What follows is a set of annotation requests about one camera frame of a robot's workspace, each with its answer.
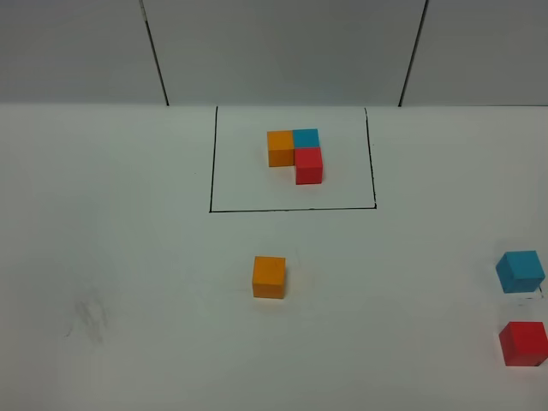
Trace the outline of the red template cube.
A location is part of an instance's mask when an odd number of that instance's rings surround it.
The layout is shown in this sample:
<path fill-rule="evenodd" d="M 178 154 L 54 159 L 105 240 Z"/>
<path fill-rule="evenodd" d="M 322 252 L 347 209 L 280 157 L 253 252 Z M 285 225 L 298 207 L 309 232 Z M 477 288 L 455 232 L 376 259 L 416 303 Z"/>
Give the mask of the red template cube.
<path fill-rule="evenodd" d="M 295 182 L 297 185 L 321 184 L 324 166 L 319 147 L 295 149 Z"/>

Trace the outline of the orange template cube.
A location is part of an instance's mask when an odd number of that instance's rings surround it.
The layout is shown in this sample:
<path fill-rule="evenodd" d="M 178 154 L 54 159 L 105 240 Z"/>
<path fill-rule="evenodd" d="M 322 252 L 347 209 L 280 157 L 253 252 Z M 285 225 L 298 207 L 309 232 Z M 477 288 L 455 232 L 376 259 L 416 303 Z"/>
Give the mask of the orange template cube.
<path fill-rule="evenodd" d="M 267 147 L 270 167 L 286 167 L 295 164 L 295 145 L 292 130 L 268 131 Z"/>

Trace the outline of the blue template cube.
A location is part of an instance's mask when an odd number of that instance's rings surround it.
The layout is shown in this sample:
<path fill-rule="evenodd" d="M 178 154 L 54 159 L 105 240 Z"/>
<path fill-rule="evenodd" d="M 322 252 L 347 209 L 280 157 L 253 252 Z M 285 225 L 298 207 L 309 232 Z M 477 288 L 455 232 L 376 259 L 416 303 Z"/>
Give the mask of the blue template cube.
<path fill-rule="evenodd" d="M 294 129 L 293 142 L 295 149 L 320 147 L 319 131 L 316 128 Z"/>

